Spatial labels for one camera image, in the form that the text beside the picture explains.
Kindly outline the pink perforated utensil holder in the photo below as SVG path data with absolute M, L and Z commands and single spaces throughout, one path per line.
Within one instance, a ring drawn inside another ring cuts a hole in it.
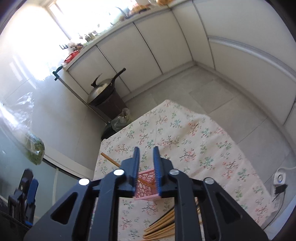
M 156 188 L 154 169 L 138 173 L 137 187 L 134 195 L 135 200 L 155 201 L 160 199 Z

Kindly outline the black chopstick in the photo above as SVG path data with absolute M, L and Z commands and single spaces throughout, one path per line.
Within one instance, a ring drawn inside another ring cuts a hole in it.
M 165 214 L 163 214 L 158 220 L 156 220 L 155 222 L 153 222 L 150 226 L 152 227 L 153 225 L 159 223 L 160 221 L 164 220 L 167 216 L 171 215 L 174 212 L 174 207 L 172 207 L 171 209 L 169 209 Z

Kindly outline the kitchen faucet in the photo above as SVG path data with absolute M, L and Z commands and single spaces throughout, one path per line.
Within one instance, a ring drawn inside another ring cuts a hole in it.
M 131 17 L 129 8 L 126 8 L 126 9 L 121 9 L 121 8 L 119 8 L 119 7 L 117 7 L 117 8 L 120 10 L 120 12 L 122 13 L 122 15 L 123 15 L 126 19 L 129 19 L 129 18 Z

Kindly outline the floral tablecloth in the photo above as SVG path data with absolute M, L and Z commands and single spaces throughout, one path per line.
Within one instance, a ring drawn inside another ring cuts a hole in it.
M 210 117 L 175 102 L 163 103 L 142 115 L 100 146 L 94 178 L 101 179 L 140 149 L 139 170 L 154 167 L 153 148 L 189 177 L 213 178 L 262 225 L 273 213 L 272 198 L 251 162 L 227 132 Z

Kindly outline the dark green dustpan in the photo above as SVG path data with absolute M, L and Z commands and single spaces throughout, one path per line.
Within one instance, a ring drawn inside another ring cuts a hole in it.
M 115 130 L 113 129 L 113 126 L 111 123 L 108 123 L 104 130 L 103 130 L 103 134 L 101 136 L 101 140 L 105 140 L 110 138 L 112 135 L 116 134 L 117 132 L 119 132 L 121 130 L 121 128 L 115 128 Z

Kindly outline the crumpled plastic bag on floor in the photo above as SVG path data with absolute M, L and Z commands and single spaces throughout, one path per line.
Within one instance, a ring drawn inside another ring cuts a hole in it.
M 123 108 L 122 112 L 111 121 L 114 131 L 118 132 L 132 122 L 132 115 L 128 108 Z

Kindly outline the plastic bag of greens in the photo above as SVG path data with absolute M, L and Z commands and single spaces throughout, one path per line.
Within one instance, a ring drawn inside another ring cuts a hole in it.
M 20 97 L 14 105 L 1 104 L 1 130 L 31 163 L 39 165 L 43 161 L 45 145 L 32 131 L 33 110 L 32 92 Z

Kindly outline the wok with lid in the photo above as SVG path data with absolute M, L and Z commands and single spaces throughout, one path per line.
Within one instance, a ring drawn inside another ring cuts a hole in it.
M 116 78 L 118 78 L 125 71 L 126 71 L 126 68 L 123 68 L 112 79 L 105 79 L 99 84 L 97 84 L 96 82 L 98 78 L 101 76 L 101 74 L 98 75 L 95 78 L 95 80 L 91 83 L 91 86 L 93 87 L 93 89 L 88 96 L 87 104 L 96 106 L 103 103 L 105 100 L 107 100 L 108 97 L 110 97 L 115 90 Z

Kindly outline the white power strip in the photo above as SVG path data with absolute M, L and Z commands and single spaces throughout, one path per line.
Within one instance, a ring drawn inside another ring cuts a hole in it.
M 273 177 L 273 184 L 274 186 L 281 186 L 285 184 L 286 181 L 286 173 L 282 171 L 277 171 Z

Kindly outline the red basin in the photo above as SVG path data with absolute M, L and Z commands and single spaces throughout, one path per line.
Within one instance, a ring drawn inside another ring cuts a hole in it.
M 79 50 L 73 51 L 65 60 L 65 63 L 70 63 L 78 54 L 80 53 Z

